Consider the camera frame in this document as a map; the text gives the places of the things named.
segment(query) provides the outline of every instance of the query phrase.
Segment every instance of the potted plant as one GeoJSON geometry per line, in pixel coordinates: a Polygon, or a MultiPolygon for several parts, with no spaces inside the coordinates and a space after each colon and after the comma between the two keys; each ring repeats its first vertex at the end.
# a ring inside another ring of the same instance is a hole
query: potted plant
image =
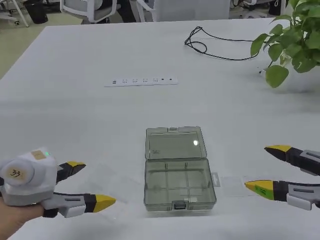
{"type": "Polygon", "coordinates": [[[288,76],[307,81],[310,71],[313,74],[308,78],[313,82],[320,79],[320,0],[289,0],[289,3],[293,7],[292,16],[280,15],[273,20],[288,20],[289,27],[277,24],[269,34],[259,35],[251,44],[251,56],[261,48],[268,48],[271,63],[265,69],[265,79],[272,88],[279,87],[288,76]]]}

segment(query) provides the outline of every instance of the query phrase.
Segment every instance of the hand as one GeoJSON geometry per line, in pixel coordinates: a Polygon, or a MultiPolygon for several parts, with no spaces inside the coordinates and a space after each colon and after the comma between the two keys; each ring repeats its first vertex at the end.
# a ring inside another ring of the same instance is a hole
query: hand
{"type": "Polygon", "coordinates": [[[0,197],[0,240],[7,240],[27,221],[41,217],[44,209],[41,205],[13,207],[7,206],[0,197]]]}

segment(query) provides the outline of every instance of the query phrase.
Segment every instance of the gray floor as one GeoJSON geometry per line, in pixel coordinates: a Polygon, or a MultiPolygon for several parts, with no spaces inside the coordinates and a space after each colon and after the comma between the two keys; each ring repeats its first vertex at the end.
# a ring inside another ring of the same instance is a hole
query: gray floor
{"type": "MultiPolygon", "coordinates": [[[[22,21],[19,26],[15,26],[13,21],[0,19],[0,80],[46,26],[82,23],[82,19],[69,14],[53,13],[48,14],[48,22],[34,24],[25,10],[23,13],[30,27],[26,27],[22,21]]],[[[18,14],[14,14],[14,17],[20,18],[18,14]]],[[[122,22],[118,14],[112,16],[110,20],[112,23],[122,22]]]]}

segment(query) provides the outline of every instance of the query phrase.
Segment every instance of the power strip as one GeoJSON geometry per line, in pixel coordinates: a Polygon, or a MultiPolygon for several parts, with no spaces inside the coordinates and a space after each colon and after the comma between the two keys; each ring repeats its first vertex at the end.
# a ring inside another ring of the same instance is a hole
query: power strip
{"type": "Polygon", "coordinates": [[[176,85],[176,77],[146,77],[146,78],[119,78],[108,82],[104,87],[126,87],[126,86],[151,86],[151,85],[176,85]]]}

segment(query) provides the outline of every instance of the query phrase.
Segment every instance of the table surface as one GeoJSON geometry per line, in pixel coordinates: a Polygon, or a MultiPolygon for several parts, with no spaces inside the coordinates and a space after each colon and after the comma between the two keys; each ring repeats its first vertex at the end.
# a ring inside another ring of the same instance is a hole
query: table surface
{"type": "MultiPolygon", "coordinates": [[[[287,144],[319,150],[320,96],[279,93],[259,76],[268,63],[224,61],[184,46],[196,26],[213,35],[256,38],[271,19],[50,26],[0,81],[0,159],[47,146],[59,163],[87,167],[60,183],[64,193],[119,198],[101,213],[36,219],[12,239],[319,239],[319,210],[215,189],[209,213],[149,214],[143,206],[145,130],[200,126],[220,176],[317,179],[264,151],[287,144]],[[177,76],[178,85],[104,87],[119,78],[177,76]]],[[[233,58],[250,44],[197,35],[211,53],[233,58]]]]}

